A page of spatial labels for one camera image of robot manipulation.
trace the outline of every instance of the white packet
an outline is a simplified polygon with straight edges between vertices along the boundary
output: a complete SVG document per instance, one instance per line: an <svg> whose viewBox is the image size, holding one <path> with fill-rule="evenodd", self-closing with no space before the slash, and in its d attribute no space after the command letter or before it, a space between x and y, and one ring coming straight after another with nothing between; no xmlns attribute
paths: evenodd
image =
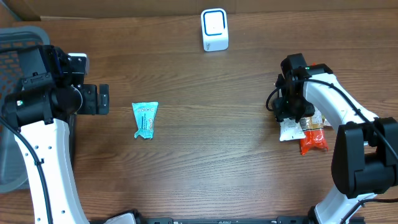
<svg viewBox="0 0 398 224"><path fill-rule="evenodd" d="M280 122L280 141L289 141L295 139L305 138L303 129L300 123L296 123L295 120L285 118L283 122Z"/></svg>
<svg viewBox="0 0 398 224"><path fill-rule="evenodd" d="M329 121L328 121L327 119L325 119L325 120L323 121L323 125L324 125L324 126L329 126L329 127L331 127L331 124L329 123Z"/></svg>

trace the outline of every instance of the chip bag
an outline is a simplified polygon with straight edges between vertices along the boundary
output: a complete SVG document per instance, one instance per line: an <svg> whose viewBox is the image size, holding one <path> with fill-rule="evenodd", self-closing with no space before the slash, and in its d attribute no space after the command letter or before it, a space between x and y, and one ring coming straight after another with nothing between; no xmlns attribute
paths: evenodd
<svg viewBox="0 0 398 224"><path fill-rule="evenodd" d="M322 114L317 108L312 117L302 118L300 125L305 134L305 138L300 139L301 155L305 155L310 149L329 150L323 130Z"/></svg>
<svg viewBox="0 0 398 224"><path fill-rule="evenodd" d="M144 139L152 139L154 137L154 122L158 105L158 102L132 103L138 127L135 138L141 136Z"/></svg>

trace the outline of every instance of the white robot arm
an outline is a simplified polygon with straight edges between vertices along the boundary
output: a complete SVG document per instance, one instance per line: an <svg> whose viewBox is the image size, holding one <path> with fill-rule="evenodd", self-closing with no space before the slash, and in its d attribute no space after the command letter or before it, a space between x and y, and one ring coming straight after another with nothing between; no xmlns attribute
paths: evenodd
<svg viewBox="0 0 398 224"><path fill-rule="evenodd" d="M321 73L312 75L310 79L320 80L333 84L342 90L346 96L361 110L368 120L374 121L378 116L361 106L344 88L338 83L334 74ZM318 108L325 118L337 132L341 124L353 121L364 123L364 121L353 111L346 100L334 89L314 82L305 82L303 86L304 98ZM361 194L356 198L348 199L334 185L326 198L315 207L315 215L321 224L339 224L341 219L358 203L359 200L374 198L376 194Z"/></svg>
<svg viewBox="0 0 398 224"><path fill-rule="evenodd" d="M109 88L100 85L98 96L95 85L84 84L89 70L86 54L67 55L51 45L38 45L18 53L24 73L33 76L22 81L23 91L7 95L2 113L8 128L20 131L32 146L28 149L15 135L29 178L35 223L89 224L73 177L66 121L73 113L108 114ZM40 178L39 166L45 180ZM135 224L135 219L127 213L106 223Z"/></svg>

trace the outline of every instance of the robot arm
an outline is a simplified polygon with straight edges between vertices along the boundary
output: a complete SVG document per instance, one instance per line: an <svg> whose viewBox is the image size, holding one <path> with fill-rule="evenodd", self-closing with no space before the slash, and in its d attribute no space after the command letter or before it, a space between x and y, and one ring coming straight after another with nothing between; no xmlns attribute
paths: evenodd
<svg viewBox="0 0 398 224"><path fill-rule="evenodd" d="M272 102L277 121L311 116L317 107L337 132L332 177L335 182L326 198L308 213L309 223L337 224L359 209L358 202L383 194L397 185L397 162L385 145L378 141L374 130L356 114L353 107L331 86L332 84L357 107L366 119L386 137L397 150L398 124L393 118L378 118L361 106L338 83L333 72L324 64L307 66L302 54L289 55L282 61L283 75L278 76L276 87L282 96ZM364 144L377 146L377 151L364 154Z"/></svg>
<svg viewBox="0 0 398 224"><path fill-rule="evenodd" d="M365 115L368 120L374 121L374 119L377 118L376 114L361 106L351 95L349 95L347 91L343 89L343 87L338 83L335 75L322 73L312 75L310 79L321 80L334 84L334 86L342 90L350 98L350 100L358 109L361 110L362 114ZM350 121L355 123L364 123L364 121L356 115L346 100L334 89L331 89L326 85L306 82L303 86L303 95L308 102L312 103L321 111L336 132L341 124L346 124ZM313 216L317 219L318 223L339 224L341 219L351 211L358 201L374 198L375 196L376 194L374 193L368 193L361 194L355 198L347 198L347 196L341 193L334 185L326 198L314 208Z"/></svg>
<svg viewBox="0 0 398 224"><path fill-rule="evenodd" d="M66 121L73 113L108 114L109 87L100 85L98 96L95 85L84 84L89 70L85 54L67 55L51 45L22 49L18 53L25 74L24 90L7 95L2 113L11 128L20 131L34 148L41 161L49 204L45 202L37 164L25 144L15 136L29 178L35 223L89 224L73 177ZM135 224L135 219L127 213L106 223Z"/></svg>
<svg viewBox="0 0 398 224"><path fill-rule="evenodd" d="M339 88L344 92L346 96L355 104L355 106L361 110L362 114L370 120L374 121L374 118L378 116L366 108L361 106L337 81L334 74L322 73L318 75L312 75L310 80L320 80L327 83L333 84L335 87ZM352 109L352 107L347 103L347 101L334 89L326 85L313 82L305 82L303 86L303 96L304 98L312 103L316 108L318 108L325 118L332 125L333 129L337 132L338 126L341 124L346 124L349 121L355 123L364 123L363 121Z"/></svg>

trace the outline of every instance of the orange snack bag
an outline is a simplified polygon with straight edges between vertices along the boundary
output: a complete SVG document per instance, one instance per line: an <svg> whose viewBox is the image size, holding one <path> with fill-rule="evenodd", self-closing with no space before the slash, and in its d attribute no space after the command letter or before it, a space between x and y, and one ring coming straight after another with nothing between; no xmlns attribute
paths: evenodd
<svg viewBox="0 0 398 224"><path fill-rule="evenodd" d="M305 138L300 139L301 155L305 155L310 149L329 150L323 130L322 114L315 108L315 113L310 118L300 120L301 128L304 131Z"/></svg>

